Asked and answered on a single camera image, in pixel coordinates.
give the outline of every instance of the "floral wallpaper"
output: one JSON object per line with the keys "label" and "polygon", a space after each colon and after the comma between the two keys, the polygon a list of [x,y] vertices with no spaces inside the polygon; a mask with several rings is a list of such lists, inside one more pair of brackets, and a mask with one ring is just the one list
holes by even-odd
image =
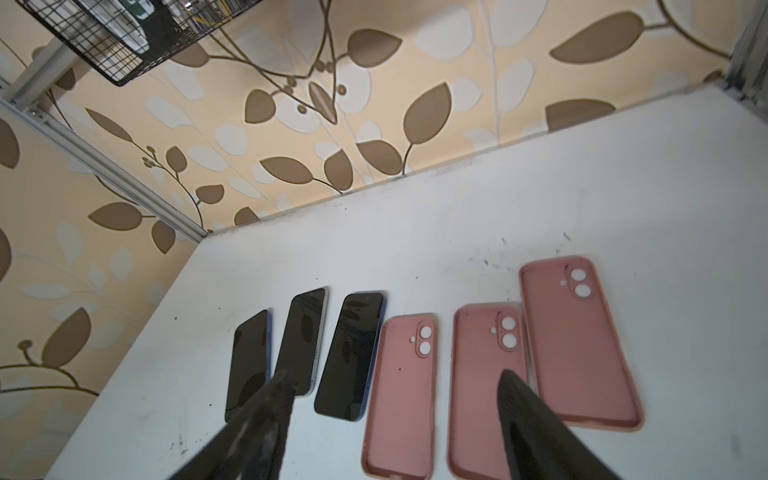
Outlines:
{"label": "floral wallpaper", "polygon": [[194,244],[5,110],[0,201],[0,478],[42,478]]}
{"label": "floral wallpaper", "polygon": [[[28,60],[50,35],[7,3]],[[753,4],[263,0],[122,88],[76,65],[47,102],[215,231],[716,78]]]}

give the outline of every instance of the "table surface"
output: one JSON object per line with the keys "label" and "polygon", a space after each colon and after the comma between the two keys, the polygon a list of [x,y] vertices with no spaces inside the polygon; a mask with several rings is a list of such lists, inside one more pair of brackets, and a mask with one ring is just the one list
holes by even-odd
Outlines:
{"label": "table surface", "polygon": [[[206,239],[48,473],[162,479],[222,426],[234,329],[329,287],[318,375],[345,295],[440,329],[433,478],[445,464],[453,313],[519,301],[518,269],[584,254],[646,411],[574,429],[626,480],[768,469],[768,130],[704,88]],[[365,420],[296,400],[282,478],[364,478]]]}

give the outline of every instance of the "wire basket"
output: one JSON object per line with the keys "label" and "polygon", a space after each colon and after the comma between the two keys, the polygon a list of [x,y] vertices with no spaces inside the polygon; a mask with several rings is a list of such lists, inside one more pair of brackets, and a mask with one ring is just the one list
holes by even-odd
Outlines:
{"label": "wire basket", "polygon": [[118,87],[260,0],[16,0]]}

